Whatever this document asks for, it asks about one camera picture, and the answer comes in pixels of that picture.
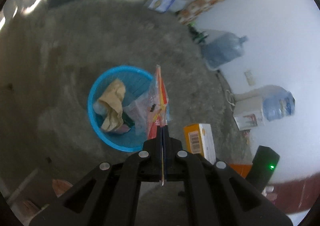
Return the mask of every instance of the crumpled paper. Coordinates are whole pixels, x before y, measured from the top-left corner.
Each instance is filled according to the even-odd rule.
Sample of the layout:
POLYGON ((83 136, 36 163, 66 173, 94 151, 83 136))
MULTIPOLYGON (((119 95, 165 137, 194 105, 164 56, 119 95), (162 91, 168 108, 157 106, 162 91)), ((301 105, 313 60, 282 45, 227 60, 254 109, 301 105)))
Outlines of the crumpled paper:
POLYGON ((107 117, 101 126, 103 131, 110 132, 122 126, 122 101, 124 94, 125 86, 123 82, 115 79, 98 99, 108 110, 107 117))

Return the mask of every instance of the orange and white box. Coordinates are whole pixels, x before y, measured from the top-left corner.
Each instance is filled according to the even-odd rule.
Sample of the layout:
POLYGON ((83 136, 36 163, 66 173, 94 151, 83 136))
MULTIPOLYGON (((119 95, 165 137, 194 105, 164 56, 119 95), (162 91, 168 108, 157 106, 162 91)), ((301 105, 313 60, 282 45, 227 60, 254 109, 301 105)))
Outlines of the orange and white box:
POLYGON ((192 124, 183 128, 187 149, 192 154, 201 154, 211 164, 216 162, 216 152, 210 124, 192 124))

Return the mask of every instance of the blue water jug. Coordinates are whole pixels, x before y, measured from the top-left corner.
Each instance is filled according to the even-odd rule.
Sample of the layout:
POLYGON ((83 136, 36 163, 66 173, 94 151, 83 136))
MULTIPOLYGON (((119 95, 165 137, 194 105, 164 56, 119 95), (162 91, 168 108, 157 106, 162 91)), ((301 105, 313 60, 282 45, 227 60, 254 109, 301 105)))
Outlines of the blue water jug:
POLYGON ((268 121, 291 116, 295 112, 295 100, 286 90, 275 93, 263 100, 263 115, 268 121))
POLYGON ((222 64, 228 63, 244 54, 242 43, 248 38, 237 37, 227 32, 209 44, 201 46, 201 53, 209 70, 215 71, 222 64))

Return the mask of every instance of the gray floor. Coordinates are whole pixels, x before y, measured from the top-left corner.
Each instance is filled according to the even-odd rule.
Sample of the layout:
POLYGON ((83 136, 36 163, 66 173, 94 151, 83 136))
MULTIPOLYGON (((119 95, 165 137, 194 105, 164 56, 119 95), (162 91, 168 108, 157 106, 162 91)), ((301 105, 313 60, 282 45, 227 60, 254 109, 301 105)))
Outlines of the gray floor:
POLYGON ((79 0, 49 11, 42 4, 0 33, 0 176, 9 190, 37 167, 75 183, 102 161, 125 160, 129 153, 95 135, 86 111, 95 79, 121 64, 151 73, 161 65, 172 137, 184 144, 184 126, 210 123, 218 158, 252 160, 225 100, 227 83, 206 69, 174 16, 122 0, 79 0))

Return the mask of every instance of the blue plastic basket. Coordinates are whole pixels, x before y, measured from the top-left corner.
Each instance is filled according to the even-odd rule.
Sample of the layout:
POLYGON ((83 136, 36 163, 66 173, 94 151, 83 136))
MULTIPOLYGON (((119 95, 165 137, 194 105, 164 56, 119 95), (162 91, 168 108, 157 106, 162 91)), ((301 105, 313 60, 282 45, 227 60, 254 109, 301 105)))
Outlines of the blue plastic basket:
POLYGON ((122 135, 105 133, 100 129, 103 118, 93 110, 93 103, 96 102, 108 85, 116 78, 121 80, 125 85, 126 92, 122 102, 123 107, 125 107, 149 89, 153 76, 147 71, 132 66, 114 67, 104 72, 94 82, 89 93, 88 115, 90 123, 98 137, 107 145, 126 152, 140 151, 142 150, 143 142, 147 138, 145 133, 136 135, 135 127, 122 135))

